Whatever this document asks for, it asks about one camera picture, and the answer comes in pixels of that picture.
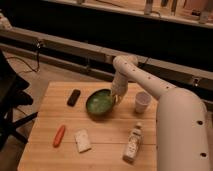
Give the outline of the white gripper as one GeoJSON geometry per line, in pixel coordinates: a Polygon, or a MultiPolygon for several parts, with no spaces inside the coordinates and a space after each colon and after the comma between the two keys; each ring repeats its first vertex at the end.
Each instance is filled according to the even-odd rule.
{"type": "Polygon", "coordinates": [[[128,78],[116,72],[111,85],[111,95],[115,98],[115,103],[119,104],[128,90],[128,78]]]}

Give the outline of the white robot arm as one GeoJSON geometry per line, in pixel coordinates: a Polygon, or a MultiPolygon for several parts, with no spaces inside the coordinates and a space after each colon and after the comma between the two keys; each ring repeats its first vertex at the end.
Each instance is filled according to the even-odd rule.
{"type": "Polygon", "coordinates": [[[114,58],[112,94],[124,96],[133,80],[157,101],[157,171],[211,171],[204,102],[192,91],[177,87],[137,67],[132,55],[114,58]]]}

